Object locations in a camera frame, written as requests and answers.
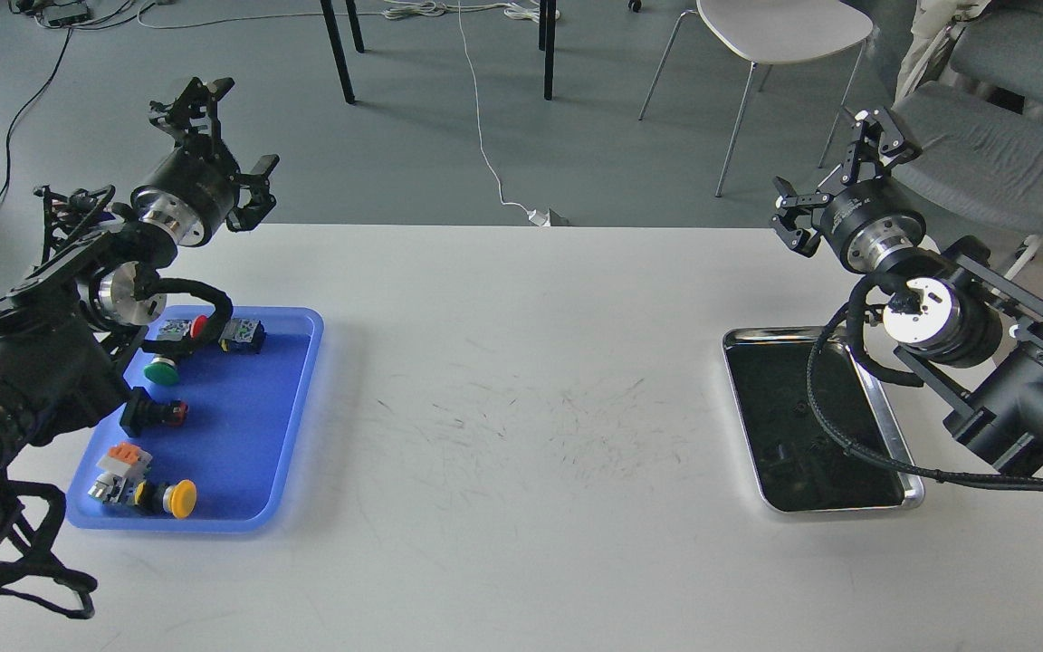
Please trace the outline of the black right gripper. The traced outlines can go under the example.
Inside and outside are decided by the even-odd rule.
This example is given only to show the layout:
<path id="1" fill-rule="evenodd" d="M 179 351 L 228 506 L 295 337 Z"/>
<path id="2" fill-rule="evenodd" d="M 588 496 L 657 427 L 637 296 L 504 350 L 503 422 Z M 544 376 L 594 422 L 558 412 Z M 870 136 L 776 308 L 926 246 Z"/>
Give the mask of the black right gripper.
<path id="1" fill-rule="evenodd" d="M 771 230 L 791 252 L 812 257 L 822 234 L 843 267 L 852 273 L 889 271 L 890 257 L 919 246 L 926 223 L 909 198 L 890 180 L 893 169 L 923 154 L 890 108 L 864 108 L 852 119 L 852 141 L 839 165 L 833 195 L 824 191 L 798 194 L 785 178 L 777 190 Z M 798 226 L 798 219 L 824 209 L 818 227 Z"/>

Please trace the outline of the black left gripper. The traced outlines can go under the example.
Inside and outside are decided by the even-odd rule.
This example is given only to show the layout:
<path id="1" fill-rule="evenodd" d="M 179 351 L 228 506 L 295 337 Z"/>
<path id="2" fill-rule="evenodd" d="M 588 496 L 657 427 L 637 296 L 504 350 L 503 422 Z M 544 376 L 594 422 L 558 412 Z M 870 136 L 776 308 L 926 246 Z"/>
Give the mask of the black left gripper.
<path id="1" fill-rule="evenodd" d="M 173 138 L 177 147 L 134 189 L 131 206 L 140 222 L 165 230 L 177 246 L 207 245 L 225 218 L 231 232 L 253 231 L 277 206 L 270 175 L 278 166 L 278 154 L 264 154 L 249 173 L 227 177 L 203 158 L 187 153 L 218 149 L 218 102 L 233 87 L 229 77 L 208 83 L 194 77 L 173 101 L 149 103 L 148 122 Z M 244 206 L 234 206 L 237 189 L 250 195 Z"/>

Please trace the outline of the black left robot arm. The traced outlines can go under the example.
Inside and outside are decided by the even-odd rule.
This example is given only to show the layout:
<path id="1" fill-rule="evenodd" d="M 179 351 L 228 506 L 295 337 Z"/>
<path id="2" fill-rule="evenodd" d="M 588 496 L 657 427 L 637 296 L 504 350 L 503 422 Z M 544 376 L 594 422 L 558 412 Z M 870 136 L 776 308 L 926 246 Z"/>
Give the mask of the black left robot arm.
<path id="1" fill-rule="evenodd" d="M 187 277 L 162 276 L 181 247 L 207 245 L 221 225 L 252 231 L 276 206 L 269 177 L 278 156 L 244 172 L 221 137 L 218 103 L 229 78 L 187 80 L 176 99 L 149 104 L 149 122 L 173 138 L 129 202 L 115 189 L 60 195 L 40 188 L 40 264 L 0 298 L 0 595 L 26 577 L 49 578 L 79 599 L 67 609 L 25 601 L 73 619 L 94 615 L 98 582 L 53 553 L 66 499 L 50 484 L 13 480 L 26 446 L 98 425 L 124 408 L 136 427 L 181 424 L 187 406 L 153 403 L 124 372 L 137 351 L 181 360 L 231 337 L 253 345 L 260 331 L 232 329 L 226 293 Z"/>

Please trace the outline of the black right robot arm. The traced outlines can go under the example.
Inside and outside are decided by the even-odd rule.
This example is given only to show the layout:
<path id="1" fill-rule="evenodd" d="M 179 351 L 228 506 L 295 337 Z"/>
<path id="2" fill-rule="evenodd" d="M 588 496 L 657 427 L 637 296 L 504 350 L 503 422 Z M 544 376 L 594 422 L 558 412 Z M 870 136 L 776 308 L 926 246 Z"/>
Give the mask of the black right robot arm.
<path id="1" fill-rule="evenodd" d="M 990 249 L 965 236 L 935 252 L 922 247 L 924 218 L 891 172 L 920 154 L 889 108 L 854 117 L 843 161 L 811 193 L 775 177 L 770 226 L 790 251 L 812 256 L 828 241 L 858 281 L 818 335 L 806 367 L 836 331 L 862 369 L 899 387 L 927 387 L 951 406 L 944 428 L 992 466 L 989 474 L 923 469 L 862 445 L 815 419 L 836 445 L 874 466 L 994 491 L 1043 492 L 1043 300 L 994 272 Z"/>

